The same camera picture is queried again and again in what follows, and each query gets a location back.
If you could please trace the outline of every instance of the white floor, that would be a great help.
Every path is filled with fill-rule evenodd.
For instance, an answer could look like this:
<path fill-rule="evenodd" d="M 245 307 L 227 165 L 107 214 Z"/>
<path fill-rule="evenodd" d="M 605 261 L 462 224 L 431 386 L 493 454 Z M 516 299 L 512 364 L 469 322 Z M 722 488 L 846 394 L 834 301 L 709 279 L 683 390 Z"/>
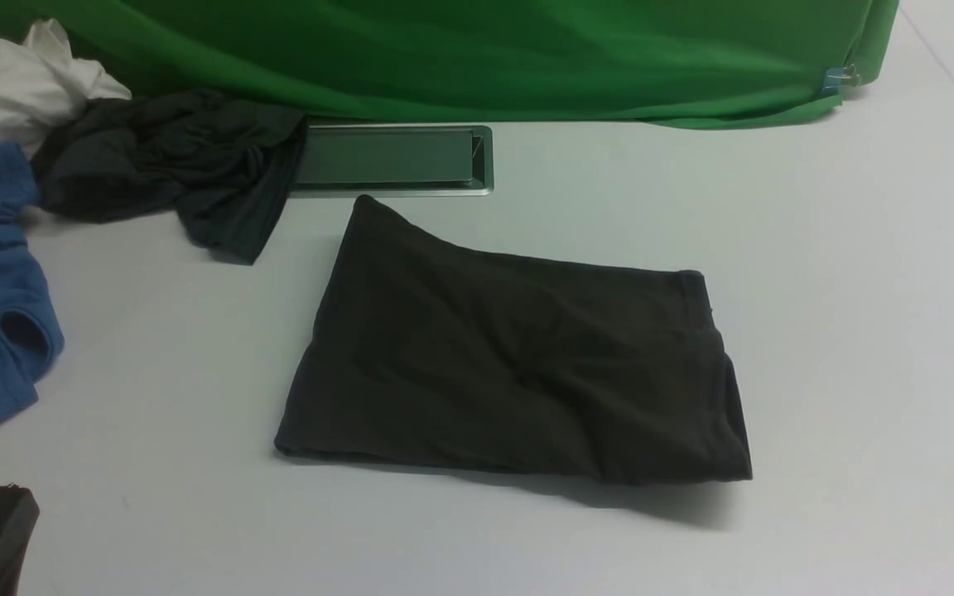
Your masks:
<path fill-rule="evenodd" d="M 471 248 L 701 269 L 752 483 L 287 463 L 349 201 L 291 201 L 255 267 L 171 214 L 45 220 L 68 344 L 0 427 L 0 483 L 42 508 L 22 595 L 954 595 L 954 24 L 904 10 L 882 79 L 828 121 L 496 125 L 492 196 L 388 201 Z"/>

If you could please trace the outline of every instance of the crumpled white fabric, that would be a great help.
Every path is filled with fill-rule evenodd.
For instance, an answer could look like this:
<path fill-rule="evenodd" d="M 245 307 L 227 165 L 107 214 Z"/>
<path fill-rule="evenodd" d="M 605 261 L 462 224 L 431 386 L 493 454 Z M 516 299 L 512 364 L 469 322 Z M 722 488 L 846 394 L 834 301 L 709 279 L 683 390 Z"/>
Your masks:
<path fill-rule="evenodd" d="M 23 45 L 0 39 L 0 142 L 31 157 L 56 126 L 82 116 L 88 99 L 131 99 L 98 61 L 72 57 L 56 20 L 31 24 Z"/>

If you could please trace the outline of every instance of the green backdrop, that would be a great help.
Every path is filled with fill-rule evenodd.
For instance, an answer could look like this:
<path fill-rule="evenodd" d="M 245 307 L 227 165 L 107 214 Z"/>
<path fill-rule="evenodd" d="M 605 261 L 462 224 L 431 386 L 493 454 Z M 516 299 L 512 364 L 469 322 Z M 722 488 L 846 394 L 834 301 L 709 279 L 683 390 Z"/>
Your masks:
<path fill-rule="evenodd" d="M 0 0 L 145 94 L 209 86 L 390 121 L 818 118 L 877 78 L 898 0 Z"/>

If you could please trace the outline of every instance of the clothing pile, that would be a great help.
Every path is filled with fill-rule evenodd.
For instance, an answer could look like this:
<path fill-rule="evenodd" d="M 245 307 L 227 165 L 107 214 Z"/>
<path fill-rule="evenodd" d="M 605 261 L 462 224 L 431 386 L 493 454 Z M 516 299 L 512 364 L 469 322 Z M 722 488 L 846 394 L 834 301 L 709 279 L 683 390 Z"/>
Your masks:
<path fill-rule="evenodd" d="M 207 89 L 132 101 L 102 65 L 72 57 L 53 20 L 21 45 L 0 39 L 0 423 L 36 401 L 64 347 L 22 209 L 96 223 L 175 209 L 194 243 L 253 264 L 304 140 L 292 107 Z"/>

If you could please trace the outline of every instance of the green cloth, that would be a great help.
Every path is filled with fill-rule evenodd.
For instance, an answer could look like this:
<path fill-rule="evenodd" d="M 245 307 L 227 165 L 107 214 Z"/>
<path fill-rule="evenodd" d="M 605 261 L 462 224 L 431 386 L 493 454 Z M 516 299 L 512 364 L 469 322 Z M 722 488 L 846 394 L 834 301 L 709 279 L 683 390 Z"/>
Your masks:
<path fill-rule="evenodd" d="M 213 87 L 316 116 L 805 122 L 828 69 L 877 78 L 898 0 L 0 0 L 55 17 L 136 91 Z"/>

